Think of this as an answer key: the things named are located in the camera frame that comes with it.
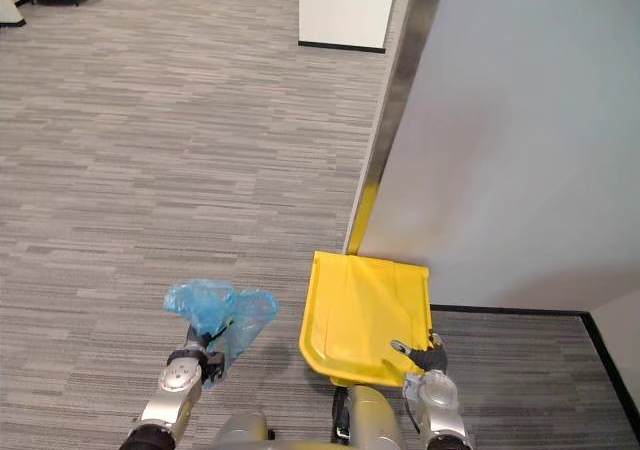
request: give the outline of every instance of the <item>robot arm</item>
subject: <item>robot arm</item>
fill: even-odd
[[[458,389],[447,376],[447,354],[438,334],[433,348],[416,350],[393,340],[391,346],[407,355],[424,374],[405,376],[403,396],[418,409],[417,429],[426,450],[471,450],[469,436],[458,412]]]
[[[189,326],[184,346],[169,356],[156,393],[120,450],[175,449],[184,435],[191,408],[202,395],[202,385],[208,379],[213,383],[224,373],[224,354],[207,353],[206,349],[225,330],[226,327],[214,336],[198,336]]]

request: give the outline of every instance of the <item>blue plastic bag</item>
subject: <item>blue plastic bag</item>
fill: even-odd
[[[207,350],[224,352],[229,368],[276,317],[280,305],[265,290],[238,292],[229,282],[200,279],[171,287],[164,297],[164,309],[190,321],[198,335],[215,335],[228,326]]]

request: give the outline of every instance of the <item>black cable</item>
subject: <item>black cable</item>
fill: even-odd
[[[404,409],[407,411],[407,415],[409,415],[409,419],[411,420],[411,423],[413,423],[413,428],[416,429],[416,432],[420,433],[420,427],[416,423],[416,419],[413,418],[413,413],[411,413],[411,408],[409,408],[409,400],[407,400],[407,397],[402,397],[402,399],[404,400]]]
[[[219,337],[222,336],[222,334],[224,332],[227,331],[227,329],[231,326],[231,324],[233,323],[233,320],[231,320],[227,325],[225,325],[222,330],[219,330],[218,333],[216,333],[213,337],[210,336],[208,333],[206,335],[209,335],[209,339],[211,342],[215,342]]]

